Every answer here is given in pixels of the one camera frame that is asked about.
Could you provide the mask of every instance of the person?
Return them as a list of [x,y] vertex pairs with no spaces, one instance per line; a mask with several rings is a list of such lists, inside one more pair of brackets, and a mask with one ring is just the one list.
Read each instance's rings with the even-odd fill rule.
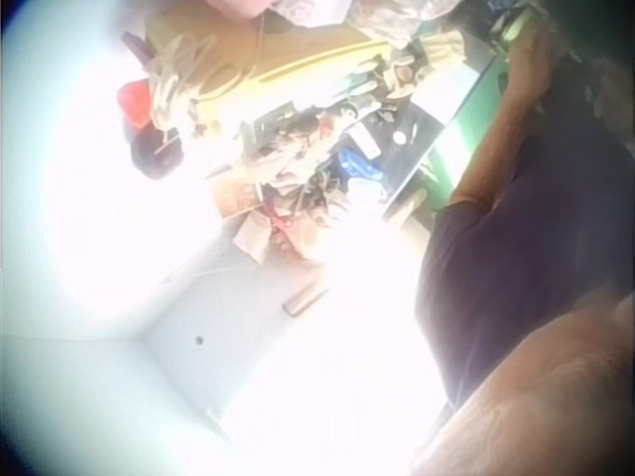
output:
[[523,32],[437,217],[417,315],[453,416],[416,476],[635,470],[635,161],[563,52],[544,26]]
[[580,297],[633,292],[635,161],[564,52],[545,26],[515,42],[497,117],[436,219],[417,316],[455,411]]
[[532,332],[416,455],[414,476],[635,472],[633,299]]

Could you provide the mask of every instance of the green surface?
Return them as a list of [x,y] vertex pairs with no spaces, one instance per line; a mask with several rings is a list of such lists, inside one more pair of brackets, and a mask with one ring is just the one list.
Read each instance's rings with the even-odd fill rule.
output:
[[449,196],[494,120],[502,97],[499,76],[507,71],[505,58],[494,59],[428,153],[425,184],[432,210],[447,205]]

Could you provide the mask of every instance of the floor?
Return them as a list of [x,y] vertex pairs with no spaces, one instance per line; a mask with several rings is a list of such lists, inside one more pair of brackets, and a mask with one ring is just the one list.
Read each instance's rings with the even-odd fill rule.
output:
[[258,474],[406,474],[444,406],[413,316],[429,233],[413,219],[370,231],[225,414]]

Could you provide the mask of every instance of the dark blue shirt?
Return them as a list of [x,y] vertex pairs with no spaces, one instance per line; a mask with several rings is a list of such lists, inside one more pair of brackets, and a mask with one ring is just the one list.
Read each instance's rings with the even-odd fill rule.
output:
[[455,408],[584,294],[632,293],[634,166],[590,112],[569,109],[525,141],[494,210],[439,213],[417,314]]

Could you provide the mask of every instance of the white bag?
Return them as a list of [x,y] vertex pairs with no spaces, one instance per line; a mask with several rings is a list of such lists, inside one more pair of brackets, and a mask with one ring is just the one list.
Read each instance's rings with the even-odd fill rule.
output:
[[449,13],[461,0],[353,0],[347,22],[374,40],[404,48],[422,21]]
[[343,23],[352,0],[279,0],[269,8],[301,27]]

